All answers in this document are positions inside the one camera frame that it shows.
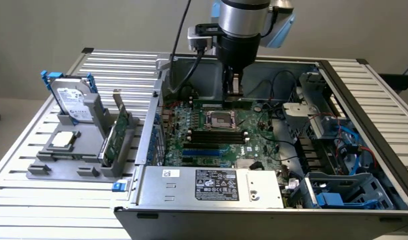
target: motherboard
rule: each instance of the motherboard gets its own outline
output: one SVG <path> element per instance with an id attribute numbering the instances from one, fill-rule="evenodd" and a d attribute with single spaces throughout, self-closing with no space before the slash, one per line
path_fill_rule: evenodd
<path id="1" fill-rule="evenodd" d="M 165 166 L 248 169 L 255 164 L 280 169 L 276 136 L 260 103 L 227 108 L 216 101 L 173 102 L 162 120 Z"/>

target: power supply label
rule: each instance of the power supply label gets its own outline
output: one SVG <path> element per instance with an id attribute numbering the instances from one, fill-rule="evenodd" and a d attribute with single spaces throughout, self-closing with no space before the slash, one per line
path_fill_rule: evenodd
<path id="1" fill-rule="evenodd" d="M 200 201 L 240 201 L 235 170 L 194 171 L 194 198 Z"/>

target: green circuit board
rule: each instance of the green circuit board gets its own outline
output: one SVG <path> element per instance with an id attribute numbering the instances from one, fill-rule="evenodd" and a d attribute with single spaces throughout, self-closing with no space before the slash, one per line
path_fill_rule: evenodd
<path id="1" fill-rule="evenodd" d="M 265 111 L 253 111 L 259 107 L 257 103 L 249 104 L 249 109 L 227 109 L 217 104 L 193 105 L 180 103 L 177 106 L 165 109 L 165 139 L 166 151 L 164 158 L 165 166 L 193 166 L 193 167 L 221 167 L 221 168 L 248 168 L 253 162 L 261 162 L 265 170 L 280 169 L 280 163 L 273 159 L 280 159 L 276 154 L 276 144 L 261 137 L 276 139 L 273 132 L 268 130 L 268 115 Z M 225 124 L 224 127 L 210 126 L 210 114 L 232 117 L 235 126 Z M 188 130 L 217 131 L 217 132 L 247 132 L 249 140 L 244 144 L 218 145 L 218 156 L 184 156 L 184 144 L 188 141 Z"/>

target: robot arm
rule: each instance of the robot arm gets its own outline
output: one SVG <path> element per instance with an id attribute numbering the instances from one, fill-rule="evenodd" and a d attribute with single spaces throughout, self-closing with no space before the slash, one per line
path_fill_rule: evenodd
<path id="1" fill-rule="evenodd" d="M 218 23 L 190 27 L 188 41 L 190 50 L 214 45 L 224 68 L 224 98 L 233 101 L 243 96 L 243 70 L 255 62 L 259 46 L 280 47 L 295 15 L 289 0 L 221 0 L 218 7 Z"/>

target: metal slotted table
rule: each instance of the metal slotted table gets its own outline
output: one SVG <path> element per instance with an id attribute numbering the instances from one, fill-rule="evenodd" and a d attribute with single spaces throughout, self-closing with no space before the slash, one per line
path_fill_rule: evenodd
<path id="1" fill-rule="evenodd" d="M 133 173 L 137 148 L 145 144 L 141 129 L 153 91 L 161 88 L 160 57 L 160 53 L 94 50 L 80 56 L 68 72 L 94 75 L 110 111 L 116 110 L 112 91 L 121 89 L 126 109 L 140 118 L 125 177 Z M 408 106 L 368 65 L 351 59 L 327 60 L 408 168 Z M 110 209 L 112 200 L 126 193 L 113 193 L 110 183 L 26 179 L 26 168 L 57 126 L 57 112 L 49 97 L 0 162 L 0 239 L 129 240 Z"/>

